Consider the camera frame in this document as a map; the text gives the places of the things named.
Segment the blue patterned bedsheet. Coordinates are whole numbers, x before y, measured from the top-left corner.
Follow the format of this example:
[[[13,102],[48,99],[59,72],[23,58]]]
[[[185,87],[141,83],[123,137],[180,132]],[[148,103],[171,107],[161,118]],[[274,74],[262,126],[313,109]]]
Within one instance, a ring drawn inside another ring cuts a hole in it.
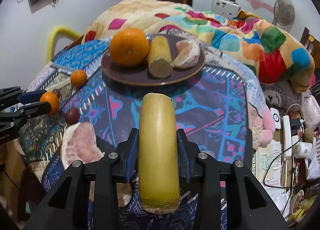
[[[190,69],[154,79],[147,63],[126,68],[111,57],[110,39],[89,41],[96,57],[71,49],[50,74],[88,81],[69,88],[57,104],[32,92],[22,106],[19,138],[34,143],[28,157],[56,163],[55,183],[27,221],[26,229],[87,229],[93,196],[94,229],[220,229],[221,188],[226,184],[227,228],[265,229],[277,209],[251,172],[250,111],[263,115],[265,97],[251,68],[231,54],[180,30],[162,33],[176,54],[192,39],[200,59]]]

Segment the small pomelo segment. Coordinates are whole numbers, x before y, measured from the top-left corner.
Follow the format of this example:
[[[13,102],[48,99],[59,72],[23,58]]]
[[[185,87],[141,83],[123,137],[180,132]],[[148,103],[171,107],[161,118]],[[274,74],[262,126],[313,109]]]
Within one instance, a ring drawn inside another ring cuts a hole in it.
[[[194,67],[200,58],[200,47],[194,40],[181,40],[176,43],[178,55],[172,62],[172,66],[178,69]]]

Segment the medium orange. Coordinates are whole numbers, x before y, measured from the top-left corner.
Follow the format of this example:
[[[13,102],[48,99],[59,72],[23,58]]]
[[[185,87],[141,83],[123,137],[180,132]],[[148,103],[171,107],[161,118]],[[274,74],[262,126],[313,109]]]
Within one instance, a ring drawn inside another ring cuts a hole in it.
[[[56,114],[60,108],[60,102],[59,102],[58,96],[53,92],[46,92],[40,98],[40,102],[45,102],[45,101],[47,101],[51,107],[51,111],[49,112],[49,115]]]

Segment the short sugarcane piece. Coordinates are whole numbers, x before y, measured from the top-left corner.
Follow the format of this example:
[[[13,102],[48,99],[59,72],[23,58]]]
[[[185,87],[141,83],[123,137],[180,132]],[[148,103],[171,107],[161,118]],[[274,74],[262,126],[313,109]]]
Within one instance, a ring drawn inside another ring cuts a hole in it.
[[[155,78],[167,78],[172,73],[172,56],[166,37],[155,36],[150,43],[147,56],[148,71]]]

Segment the large orange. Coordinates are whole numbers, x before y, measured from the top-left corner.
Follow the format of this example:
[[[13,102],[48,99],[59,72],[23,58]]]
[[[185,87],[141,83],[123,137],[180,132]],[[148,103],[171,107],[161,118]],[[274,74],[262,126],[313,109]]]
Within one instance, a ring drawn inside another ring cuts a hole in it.
[[[112,61],[125,67],[141,64],[147,57],[149,48],[145,33],[138,28],[125,28],[117,32],[109,45]]]

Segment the dark purple plate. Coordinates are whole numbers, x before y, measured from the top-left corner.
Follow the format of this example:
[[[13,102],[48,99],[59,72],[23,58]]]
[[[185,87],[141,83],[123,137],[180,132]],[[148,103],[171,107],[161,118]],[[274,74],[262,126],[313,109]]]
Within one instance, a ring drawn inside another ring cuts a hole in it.
[[[182,41],[183,38],[167,34],[163,34],[162,36],[167,39],[164,53],[170,53],[171,58],[159,54],[160,49],[157,43],[157,50],[151,54],[151,60],[144,60],[141,64],[133,67],[125,67],[117,65],[111,59],[109,51],[106,51],[101,60],[103,73],[108,78],[119,83],[144,87],[176,84],[198,74],[206,61],[204,51],[200,50],[199,60],[193,67],[186,69],[173,67],[172,63],[178,56],[176,43]]]

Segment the colourful patchwork blanket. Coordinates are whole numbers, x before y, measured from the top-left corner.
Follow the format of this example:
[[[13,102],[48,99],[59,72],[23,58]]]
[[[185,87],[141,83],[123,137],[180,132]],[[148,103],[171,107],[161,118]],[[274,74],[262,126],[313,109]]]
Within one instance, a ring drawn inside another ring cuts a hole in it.
[[[186,31],[245,64],[260,83],[288,79],[297,93],[310,87],[315,71],[312,56],[298,40],[245,10],[227,19],[211,11],[197,12],[187,4],[123,0],[87,28],[82,42],[107,38],[129,27],[150,34],[169,29]]]

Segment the long sugarcane piece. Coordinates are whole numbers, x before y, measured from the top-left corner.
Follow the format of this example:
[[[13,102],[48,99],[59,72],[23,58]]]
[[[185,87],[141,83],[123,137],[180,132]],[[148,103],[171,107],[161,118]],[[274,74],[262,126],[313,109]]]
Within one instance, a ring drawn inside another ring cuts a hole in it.
[[[142,100],[138,143],[141,206],[168,214],[180,204],[177,134],[174,105],[168,96],[148,93]]]

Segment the wooden headboard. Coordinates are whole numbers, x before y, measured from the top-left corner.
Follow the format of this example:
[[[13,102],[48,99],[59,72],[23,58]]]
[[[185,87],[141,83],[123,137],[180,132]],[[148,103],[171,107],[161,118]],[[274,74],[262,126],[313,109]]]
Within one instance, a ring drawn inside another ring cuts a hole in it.
[[[300,43],[306,48],[306,50],[313,57],[315,67],[319,68],[319,41],[310,34],[308,28],[304,28]]]

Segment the large pomelo segment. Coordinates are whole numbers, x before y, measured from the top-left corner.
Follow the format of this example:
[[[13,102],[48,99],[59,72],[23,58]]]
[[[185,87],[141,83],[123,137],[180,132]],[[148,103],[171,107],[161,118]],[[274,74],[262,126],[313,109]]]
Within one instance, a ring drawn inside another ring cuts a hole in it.
[[[80,160],[84,164],[99,161],[103,156],[97,146],[94,127],[89,122],[78,122],[69,126],[63,135],[60,156],[66,170],[74,161]],[[89,200],[94,201],[95,183],[91,182]],[[117,183],[118,206],[125,207],[132,197],[129,183]]]

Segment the white bedside cabinet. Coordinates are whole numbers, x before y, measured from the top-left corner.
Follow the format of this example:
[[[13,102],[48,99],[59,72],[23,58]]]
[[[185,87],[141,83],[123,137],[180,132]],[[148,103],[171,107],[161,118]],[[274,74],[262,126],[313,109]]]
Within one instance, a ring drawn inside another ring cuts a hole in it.
[[[240,10],[241,7],[236,0],[212,0],[212,12],[225,18],[236,17]]]

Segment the pink quilted pouch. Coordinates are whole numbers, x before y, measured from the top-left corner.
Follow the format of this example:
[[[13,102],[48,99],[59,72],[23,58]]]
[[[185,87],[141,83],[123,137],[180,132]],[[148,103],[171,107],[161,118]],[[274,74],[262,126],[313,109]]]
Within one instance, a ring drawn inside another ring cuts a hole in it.
[[[302,111],[304,113],[306,126],[312,131],[317,129],[320,120],[319,104],[313,95],[304,98]]]

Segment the yellow foam tube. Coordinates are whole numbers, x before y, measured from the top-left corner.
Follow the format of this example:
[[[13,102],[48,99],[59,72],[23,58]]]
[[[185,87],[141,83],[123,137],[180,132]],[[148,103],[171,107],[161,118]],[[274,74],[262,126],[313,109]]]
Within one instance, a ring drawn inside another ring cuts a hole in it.
[[[66,26],[55,26],[49,34],[47,51],[46,51],[46,63],[50,62],[54,56],[57,42],[62,38],[78,41],[81,38],[80,33],[68,28]]]

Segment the white power strip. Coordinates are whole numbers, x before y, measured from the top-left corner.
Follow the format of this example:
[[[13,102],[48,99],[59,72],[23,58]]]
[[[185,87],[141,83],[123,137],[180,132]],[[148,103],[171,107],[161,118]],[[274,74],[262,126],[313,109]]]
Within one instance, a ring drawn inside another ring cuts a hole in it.
[[[288,115],[283,116],[283,141],[284,160],[289,160],[292,156],[292,136],[290,118]]]

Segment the dark round chestnut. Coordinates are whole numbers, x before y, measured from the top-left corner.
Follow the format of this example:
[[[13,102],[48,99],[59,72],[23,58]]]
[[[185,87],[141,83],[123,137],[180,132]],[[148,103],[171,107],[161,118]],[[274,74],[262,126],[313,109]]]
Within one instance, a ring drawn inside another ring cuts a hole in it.
[[[80,113],[76,107],[71,107],[65,113],[65,121],[68,125],[73,125],[77,123],[80,119]]]

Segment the standing electric fan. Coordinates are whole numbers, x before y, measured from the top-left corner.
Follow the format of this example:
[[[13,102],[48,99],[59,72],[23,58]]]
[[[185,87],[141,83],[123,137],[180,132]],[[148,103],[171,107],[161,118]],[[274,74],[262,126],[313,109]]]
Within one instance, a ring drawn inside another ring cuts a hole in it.
[[[295,19],[295,8],[291,0],[276,0],[273,9],[274,21],[276,24],[288,26],[293,24]]]

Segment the small tangerine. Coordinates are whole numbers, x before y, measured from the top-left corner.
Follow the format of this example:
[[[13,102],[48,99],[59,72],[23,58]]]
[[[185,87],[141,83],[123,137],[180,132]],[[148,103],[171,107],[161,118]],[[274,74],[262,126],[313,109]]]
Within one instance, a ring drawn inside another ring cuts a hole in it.
[[[71,84],[76,88],[81,88],[87,82],[87,74],[84,70],[76,70],[71,75]]]

